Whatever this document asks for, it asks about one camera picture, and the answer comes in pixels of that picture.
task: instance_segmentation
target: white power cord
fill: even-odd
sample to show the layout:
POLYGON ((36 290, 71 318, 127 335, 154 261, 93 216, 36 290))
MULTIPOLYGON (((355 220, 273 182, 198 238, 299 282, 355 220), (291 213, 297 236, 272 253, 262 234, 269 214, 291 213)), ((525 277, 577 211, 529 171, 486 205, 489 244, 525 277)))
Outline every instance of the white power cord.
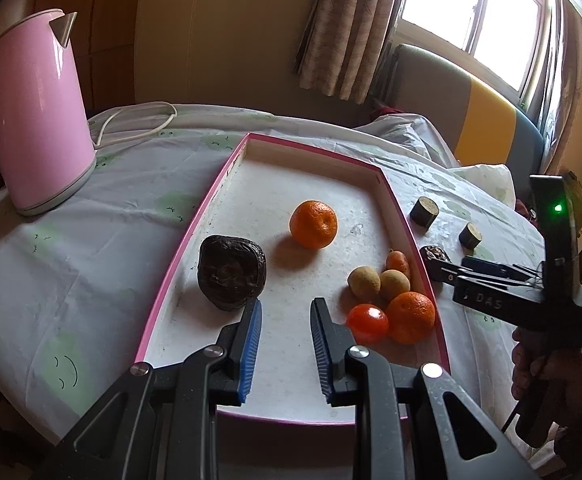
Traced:
POLYGON ((175 119, 177 116, 178 116, 178 111, 176 110, 174 105, 172 105, 171 103, 167 103, 166 101, 154 101, 151 103, 142 103, 139 105, 133 105, 133 106, 127 106, 124 108, 120 108, 117 112, 113 113, 109 118, 107 118, 106 121, 104 121, 104 124, 102 124, 102 127, 100 128, 100 132, 98 133, 98 140, 95 141, 95 140, 91 139, 91 142, 93 142, 93 147, 96 150, 99 150, 100 148, 106 148, 107 146, 113 146, 114 144, 119 144, 120 142, 128 142, 129 140, 143 139, 144 137, 152 136, 153 134, 156 134, 158 131, 162 130, 163 128, 166 128, 170 124, 170 122, 173 119, 175 119), (110 140, 108 142, 102 142, 102 135, 104 134, 104 129, 113 120, 113 118, 117 117, 122 112, 133 110, 138 106, 146 106, 146 105, 170 106, 171 109, 173 110, 173 113, 160 126, 158 126, 157 128, 154 128, 152 130, 149 130, 148 132, 144 132, 142 134, 137 134, 137 135, 130 136, 130 137, 123 137, 122 139, 114 139, 114 140, 110 140))

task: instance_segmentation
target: orange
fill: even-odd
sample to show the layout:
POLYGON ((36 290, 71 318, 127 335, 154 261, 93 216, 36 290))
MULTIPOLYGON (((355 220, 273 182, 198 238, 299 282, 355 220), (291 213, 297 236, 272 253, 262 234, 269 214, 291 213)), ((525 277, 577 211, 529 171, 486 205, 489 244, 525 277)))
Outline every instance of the orange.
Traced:
POLYGON ((293 212, 289 222, 293 238, 307 249, 321 249, 333 241, 338 232, 338 217, 324 202, 307 200, 293 212))
POLYGON ((422 341, 436 322, 433 302, 419 292, 404 292, 389 303, 389 337, 403 345, 422 341))

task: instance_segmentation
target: tray rim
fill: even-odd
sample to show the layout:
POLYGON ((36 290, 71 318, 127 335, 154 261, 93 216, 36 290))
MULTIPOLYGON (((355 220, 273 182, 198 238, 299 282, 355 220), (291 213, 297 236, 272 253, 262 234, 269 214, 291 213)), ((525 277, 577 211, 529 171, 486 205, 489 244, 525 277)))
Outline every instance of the tray rim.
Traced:
MULTIPOLYGON (((318 148, 317 146, 310 146, 308 144, 304 144, 302 142, 297 142, 296 140, 289 140, 283 139, 281 137, 274 137, 268 136, 264 134, 257 134, 253 132, 249 132, 246 134, 242 140, 235 146, 232 150, 231 155, 226 160, 220 171, 218 172, 215 180, 213 181, 211 187, 209 188, 208 192, 205 194, 204 199, 200 203, 200 206, 197 208, 196 214, 193 216, 189 225, 184 232, 180 243, 178 244, 178 248, 176 249, 173 257, 168 264, 167 271, 160 283, 160 288, 158 289, 158 293, 156 295, 153 304, 151 305, 151 311, 149 312, 148 318, 146 320, 146 324, 144 326, 144 330, 142 332, 142 338, 138 345, 137 352, 135 354, 135 362, 142 361, 146 357, 146 352, 149 346, 149 341, 151 339, 151 335, 153 330, 155 329, 155 324, 158 320, 160 310, 162 309, 162 304, 164 302, 164 298, 166 297, 168 287, 175 276, 175 273, 178 269, 178 265, 180 264, 180 260, 188 246, 191 238, 193 237, 194 233, 197 230, 197 227, 202 219, 202 216, 205 214, 206 209, 208 208, 213 196, 215 195, 217 189, 221 186, 222 181, 226 174, 229 173, 231 170, 232 165, 235 163, 237 158, 240 156, 242 151, 245 149, 246 145, 250 140, 259 140, 262 142, 269 142, 271 144, 278 144, 279 146, 285 146, 288 148, 293 148, 297 150, 305 150, 307 152, 315 153, 317 155, 323 156, 330 156, 331 158, 336 158, 341 162, 346 162, 347 164, 354 164, 356 166, 361 166, 367 170, 373 171, 380 179, 380 183, 386 187, 391 197, 391 202, 395 209, 397 209, 398 216, 400 221, 402 222, 403 229, 407 232, 408 236, 408 243, 411 248, 411 252, 413 257, 411 258, 414 260, 418 271, 422 277, 422 284, 424 286, 424 291, 426 296, 433 302, 434 307, 436 308, 436 323, 434 325, 434 330, 436 331, 436 340, 437 340, 437 347, 440 352, 440 361, 441 366, 444 368, 448 373, 451 373, 450 363, 449 363, 449 356, 448 356, 448 349, 446 347, 446 339, 444 337, 444 330, 442 328, 442 322, 439 316, 439 310, 437 309, 437 302, 436 302, 436 295, 433 291, 433 287, 431 286, 431 281, 428 278, 428 273, 426 272, 426 268, 424 267, 424 261, 420 255, 420 250, 415 242, 415 238, 413 236, 413 231, 410 228, 410 225, 407 222, 406 217, 404 216, 404 212, 400 206, 400 203, 395 196, 395 193, 391 189, 391 184, 389 183, 384 171, 379 166, 372 164, 370 162, 365 162, 358 158, 354 158, 352 156, 343 155, 341 153, 331 152, 324 148, 318 148)), ((256 420, 262 420, 267 422, 274 422, 276 424, 298 424, 298 425, 309 425, 309 426, 350 426, 352 422, 301 422, 297 420, 285 420, 285 419, 278 419, 278 418, 268 418, 268 417, 260 417, 255 415, 242 415, 235 412, 225 412, 225 415, 229 416, 238 416, 244 418, 251 418, 256 420)))

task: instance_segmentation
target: window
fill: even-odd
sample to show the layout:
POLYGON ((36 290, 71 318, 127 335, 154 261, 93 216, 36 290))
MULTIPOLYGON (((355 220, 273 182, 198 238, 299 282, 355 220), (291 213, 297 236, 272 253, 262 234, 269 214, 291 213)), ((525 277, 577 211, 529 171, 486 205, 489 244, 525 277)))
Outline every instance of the window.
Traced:
POLYGON ((394 41, 439 54, 524 106, 544 60, 546 1, 402 0, 394 41))

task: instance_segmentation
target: tablecloth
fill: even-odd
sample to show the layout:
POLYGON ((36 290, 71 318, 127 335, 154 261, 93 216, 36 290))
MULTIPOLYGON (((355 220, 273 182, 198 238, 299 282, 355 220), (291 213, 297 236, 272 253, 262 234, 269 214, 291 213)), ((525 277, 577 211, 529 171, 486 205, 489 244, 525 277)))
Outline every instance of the tablecloth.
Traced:
MULTIPOLYGON (((90 121, 92 130, 107 116, 90 121)), ((110 125, 110 135, 163 120, 155 109, 131 110, 110 125)), ((457 235, 468 221, 484 236, 475 256, 529 267, 542 259, 542 238, 523 217, 388 140, 253 110, 178 105, 178 117, 155 137, 98 152, 88 182, 52 211, 23 218, 0 191, 0 389, 52 442, 132 363, 181 235, 247 132, 378 165, 405 212, 419 196, 433 197, 440 215, 416 239, 442 245, 454 262, 464 256, 457 235)), ((435 288, 452 375, 502 424, 514 406, 512 327, 453 303, 451 287, 435 288)))

